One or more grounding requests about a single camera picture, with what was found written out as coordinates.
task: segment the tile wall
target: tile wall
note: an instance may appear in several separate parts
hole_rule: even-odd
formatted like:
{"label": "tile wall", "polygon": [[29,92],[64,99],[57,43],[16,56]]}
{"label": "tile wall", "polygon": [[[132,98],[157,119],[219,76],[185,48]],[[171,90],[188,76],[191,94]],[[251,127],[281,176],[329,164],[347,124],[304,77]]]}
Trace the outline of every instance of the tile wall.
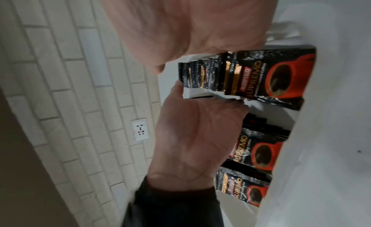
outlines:
{"label": "tile wall", "polygon": [[[0,86],[80,227],[118,226],[161,106],[100,0],[0,0]],[[141,118],[150,139],[136,142]]]}

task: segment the hand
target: hand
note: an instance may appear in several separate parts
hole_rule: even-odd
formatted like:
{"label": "hand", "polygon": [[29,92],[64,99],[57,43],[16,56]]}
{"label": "hand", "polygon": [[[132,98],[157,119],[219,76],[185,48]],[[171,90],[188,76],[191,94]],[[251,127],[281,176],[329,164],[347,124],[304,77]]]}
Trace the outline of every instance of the hand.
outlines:
{"label": "hand", "polygon": [[183,99],[183,84],[177,81],[158,119],[148,183],[167,191],[212,187],[247,113],[242,100]]}
{"label": "hand", "polygon": [[102,0],[132,55],[156,73],[187,54],[260,48],[278,0]]}

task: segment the electrical outlet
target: electrical outlet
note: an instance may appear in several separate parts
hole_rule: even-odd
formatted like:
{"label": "electrical outlet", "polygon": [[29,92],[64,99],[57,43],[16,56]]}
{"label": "electrical outlet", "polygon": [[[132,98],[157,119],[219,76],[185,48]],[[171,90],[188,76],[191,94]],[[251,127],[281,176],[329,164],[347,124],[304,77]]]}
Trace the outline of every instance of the electrical outlet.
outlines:
{"label": "electrical outlet", "polygon": [[148,132],[147,119],[133,120],[131,121],[133,128],[135,141],[141,141],[149,139],[150,134]]}

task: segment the red coffee cup graphic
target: red coffee cup graphic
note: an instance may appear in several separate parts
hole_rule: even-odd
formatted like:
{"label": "red coffee cup graphic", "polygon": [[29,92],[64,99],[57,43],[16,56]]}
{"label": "red coffee cup graphic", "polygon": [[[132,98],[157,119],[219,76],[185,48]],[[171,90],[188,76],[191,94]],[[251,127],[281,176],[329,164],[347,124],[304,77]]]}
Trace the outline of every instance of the red coffee cup graphic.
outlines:
{"label": "red coffee cup graphic", "polygon": [[306,54],[294,61],[273,65],[265,79],[268,95],[274,98],[301,97],[312,73],[314,61],[315,54]]}
{"label": "red coffee cup graphic", "polygon": [[247,198],[250,204],[259,207],[262,199],[267,194],[268,187],[260,187],[260,186],[249,186],[247,188]]}
{"label": "red coffee cup graphic", "polygon": [[283,142],[275,144],[260,142],[251,151],[251,160],[256,168],[272,171]]}

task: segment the black sleeve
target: black sleeve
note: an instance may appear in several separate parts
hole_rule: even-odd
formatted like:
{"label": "black sleeve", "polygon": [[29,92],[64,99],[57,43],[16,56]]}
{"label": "black sleeve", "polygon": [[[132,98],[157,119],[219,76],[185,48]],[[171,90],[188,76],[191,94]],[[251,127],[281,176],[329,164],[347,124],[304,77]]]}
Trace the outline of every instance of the black sleeve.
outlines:
{"label": "black sleeve", "polygon": [[167,192],[149,187],[147,177],[126,209],[122,227],[224,227],[214,187]]}

